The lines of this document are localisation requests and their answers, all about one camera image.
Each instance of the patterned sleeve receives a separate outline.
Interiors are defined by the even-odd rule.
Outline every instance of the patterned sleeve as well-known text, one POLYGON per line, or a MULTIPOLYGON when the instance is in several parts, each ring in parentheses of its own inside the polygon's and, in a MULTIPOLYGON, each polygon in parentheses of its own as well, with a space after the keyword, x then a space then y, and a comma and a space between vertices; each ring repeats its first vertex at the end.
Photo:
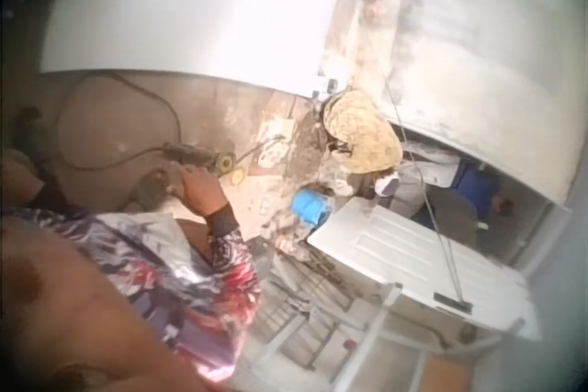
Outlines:
POLYGON ((212 217, 209 224, 209 244, 212 250, 212 269, 217 276, 219 294, 213 308, 227 325, 233 347, 239 352, 244 331, 254 319, 261 289, 253 266, 253 258, 243 242, 239 224, 226 206, 212 217))

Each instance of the blue bucket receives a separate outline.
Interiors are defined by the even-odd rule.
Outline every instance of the blue bucket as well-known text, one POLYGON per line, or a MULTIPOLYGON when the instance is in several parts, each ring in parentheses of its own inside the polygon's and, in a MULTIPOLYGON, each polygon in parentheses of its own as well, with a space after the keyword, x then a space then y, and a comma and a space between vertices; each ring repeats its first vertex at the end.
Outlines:
POLYGON ((303 221, 320 225, 331 211, 329 203, 320 194, 301 188, 290 204, 290 209, 303 221))

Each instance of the floral shirt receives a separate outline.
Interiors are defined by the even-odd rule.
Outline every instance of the floral shirt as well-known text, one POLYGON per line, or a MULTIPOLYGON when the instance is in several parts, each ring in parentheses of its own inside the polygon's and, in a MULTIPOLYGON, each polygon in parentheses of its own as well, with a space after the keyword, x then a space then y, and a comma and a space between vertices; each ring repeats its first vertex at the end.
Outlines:
POLYGON ((7 214, 71 240, 171 351, 218 382, 234 371, 260 297, 252 256, 227 207, 209 222, 211 263, 165 214, 66 217, 29 208, 7 214))

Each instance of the black wristband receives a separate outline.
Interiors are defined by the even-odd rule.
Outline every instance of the black wristband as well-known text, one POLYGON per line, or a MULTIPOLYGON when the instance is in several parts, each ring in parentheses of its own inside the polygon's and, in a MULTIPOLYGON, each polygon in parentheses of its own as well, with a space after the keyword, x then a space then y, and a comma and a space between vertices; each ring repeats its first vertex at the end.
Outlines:
POLYGON ((219 238, 239 228, 239 223, 232 212, 231 204, 205 217, 210 229, 210 236, 219 238))

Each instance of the blue shirt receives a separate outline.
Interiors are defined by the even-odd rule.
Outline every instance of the blue shirt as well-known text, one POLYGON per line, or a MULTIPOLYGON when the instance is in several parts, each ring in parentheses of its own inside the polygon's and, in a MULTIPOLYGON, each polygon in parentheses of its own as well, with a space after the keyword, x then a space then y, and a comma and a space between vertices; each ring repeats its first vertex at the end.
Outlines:
POLYGON ((498 178, 462 160, 451 188, 471 202, 478 220, 484 221, 490 212, 492 197, 498 192, 498 178))

